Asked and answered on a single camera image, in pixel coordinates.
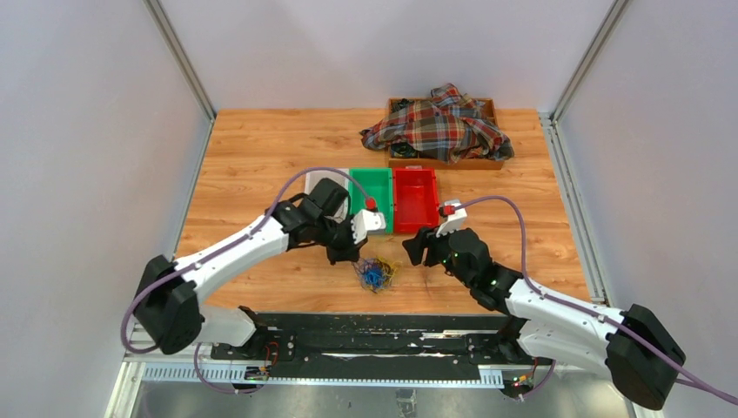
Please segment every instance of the black and white robotic arm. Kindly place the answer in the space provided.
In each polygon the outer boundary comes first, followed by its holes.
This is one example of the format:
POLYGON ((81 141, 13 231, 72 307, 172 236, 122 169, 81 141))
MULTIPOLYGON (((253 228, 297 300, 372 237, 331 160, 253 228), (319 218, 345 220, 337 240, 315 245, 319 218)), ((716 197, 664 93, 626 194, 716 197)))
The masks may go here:
MULTIPOLYGON (((371 200, 371 210, 333 220, 347 197, 342 186, 322 179, 310 194, 279 202, 214 246, 176 260, 157 256, 146 265, 130 312, 164 354, 177 353, 194 342, 243 346, 256 330, 255 314, 243 307, 225 309, 204 302, 260 261, 303 246, 324 246, 331 264, 358 261, 368 233, 383 230, 385 220, 371 200)), ((442 225, 421 228, 403 242, 411 262, 441 264, 483 307, 508 315, 508 326, 501 332, 510 337, 514 349, 612 379, 631 401, 661 408, 676 371, 616 326, 634 330, 682 365, 684 353, 655 316, 636 305, 621 311, 577 300, 496 263, 474 231, 461 229, 466 211, 453 209, 458 205, 458 201, 446 202, 440 209, 446 218, 442 225), (591 315, 593 311, 599 317, 591 315)), ((125 344, 123 330, 121 334, 125 344)))

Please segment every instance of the gray floor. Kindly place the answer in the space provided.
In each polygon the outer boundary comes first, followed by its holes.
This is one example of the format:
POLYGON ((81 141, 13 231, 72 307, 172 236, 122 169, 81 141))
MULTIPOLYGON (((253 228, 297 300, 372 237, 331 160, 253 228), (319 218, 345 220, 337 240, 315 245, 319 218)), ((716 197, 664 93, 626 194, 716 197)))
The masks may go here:
POLYGON ((628 418, 630 407, 607 381, 557 373, 522 404, 496 389, 267 386, 225 395, 199 383, 144 382, 133 416, 141 418, 628 418))

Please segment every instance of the wooden tabletop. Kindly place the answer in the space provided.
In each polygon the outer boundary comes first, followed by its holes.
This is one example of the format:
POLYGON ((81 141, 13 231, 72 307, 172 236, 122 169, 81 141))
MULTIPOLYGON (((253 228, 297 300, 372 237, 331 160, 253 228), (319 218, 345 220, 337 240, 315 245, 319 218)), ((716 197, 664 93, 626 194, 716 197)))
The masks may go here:
MULTIPOLYGON (((178 256, 195 253, 253 222, 295 172, 315 165, 384 166, 382 152, 361 146, 359 131, 383 109, 224 110, 218 114, 180 240, 178 256)), ((499 110, 500 128, 515 158, 499 171, 436 171, 439 200, 487 194, 514 200, 527 223, 528 272, 545 286, 588 300, 587 285, 561 203, 559 187, 535 111, 499 110)), ((288 196, 302 192, 298 181, 288 196)), ((520 229, 501 202, 467 210, 466 226, 499 263, 520 269, 520 229)), ((255 311, 479 314, 469 292, 443 268, 413 267, 401 246, 407 236, 372 236, 364 257, 398 261, 393 286, 362 289, 350 263, 330 266, 325 249, 290 251, 242 273, 208 300, 255 311)))

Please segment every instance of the plaid fabric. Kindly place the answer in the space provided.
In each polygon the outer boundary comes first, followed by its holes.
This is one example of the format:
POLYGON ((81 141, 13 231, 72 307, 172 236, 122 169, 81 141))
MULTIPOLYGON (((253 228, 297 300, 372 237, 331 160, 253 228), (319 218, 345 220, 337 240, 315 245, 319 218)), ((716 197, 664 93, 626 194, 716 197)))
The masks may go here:
POLYGON ((406 143, 423 157, 449 164, 463 158, 511 158, 510 138, 484 118, 482 105, 446 84, 433 89, 430 99, 409 102, 364 129, 361 143, 370 150, 406 143))

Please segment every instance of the wooden box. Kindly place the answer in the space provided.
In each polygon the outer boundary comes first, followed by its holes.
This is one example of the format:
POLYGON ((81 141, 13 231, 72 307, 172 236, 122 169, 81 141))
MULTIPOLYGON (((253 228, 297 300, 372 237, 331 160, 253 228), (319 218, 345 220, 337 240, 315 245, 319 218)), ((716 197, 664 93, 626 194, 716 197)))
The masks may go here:
MULTIPOLYGON (((428 98, 407 98, 408 100, 426 100, 428 98)), ((390 98, 387 101, 387 114, 392 112, 392 105, 402 98, 390 98)), ((497 124, 497 113, 494 111, 494 102, 491 98, 477 98, 484 102, 482 112, 495 126, 497 124)), ((390 156, 390 149, 386 150, 387 166, 390 168, 404 168, 409 165, 421 165, 435 170, 499 170, 505 161, 494 161, 486 158, 467 158, 458 163, 446 164, 435 158, 395 158, 390 156)))

